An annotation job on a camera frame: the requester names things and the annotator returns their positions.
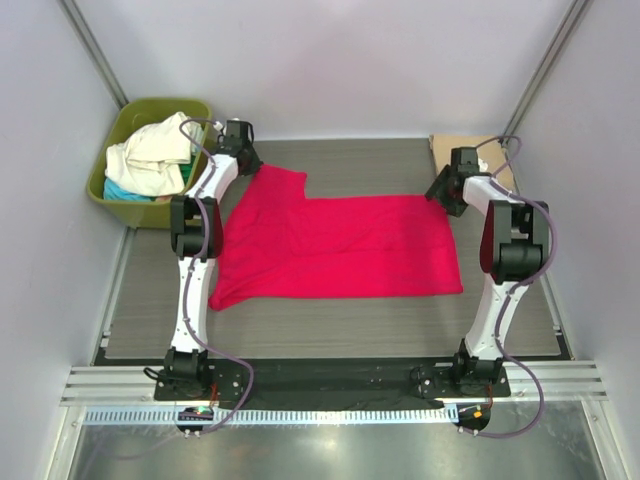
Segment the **red t shirt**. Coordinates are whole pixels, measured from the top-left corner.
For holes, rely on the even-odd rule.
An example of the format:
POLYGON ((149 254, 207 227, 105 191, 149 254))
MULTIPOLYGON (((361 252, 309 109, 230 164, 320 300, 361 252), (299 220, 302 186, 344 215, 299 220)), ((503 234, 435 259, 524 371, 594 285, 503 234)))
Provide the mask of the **red t shirt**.
POLYGON ((421 195, 309 198, 307 176, 266 165, 224 226, 208 300, 457 295, 458 256, 443 208, 421 195))

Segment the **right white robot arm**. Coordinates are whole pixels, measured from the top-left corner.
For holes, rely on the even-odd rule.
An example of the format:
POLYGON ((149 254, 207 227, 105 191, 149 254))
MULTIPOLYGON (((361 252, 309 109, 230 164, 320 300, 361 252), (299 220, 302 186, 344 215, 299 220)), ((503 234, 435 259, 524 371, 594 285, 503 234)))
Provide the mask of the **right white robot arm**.
POLYGON ((484 218, 482 297, 452 366, 440 374, 458 393, 471 396, 501 382, 503 338, 521 298, 553 259, 555 227, 547 203, 521 197, 483 172, 475 147, 452 149, 449 164, 425 197, 450 216, 460 217, 472 207, 484 218))

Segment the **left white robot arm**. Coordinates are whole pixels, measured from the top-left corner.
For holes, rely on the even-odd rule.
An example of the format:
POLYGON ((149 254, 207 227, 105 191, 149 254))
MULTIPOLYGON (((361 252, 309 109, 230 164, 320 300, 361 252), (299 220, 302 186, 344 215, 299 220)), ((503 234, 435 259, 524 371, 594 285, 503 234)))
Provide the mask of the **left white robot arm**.
POLYGON ((174 334, 156 380, 157 400, 198 400, 214 386, 207 309, 211 278, 224 245, 220 201, 232 182, 262 166, 250 122, 207 123, 218 132, 215 148, 208 150, 185 135, 205 155, 206 165, 193 186, 170 202, 171 248, 178 259, 180 293, 174 334))

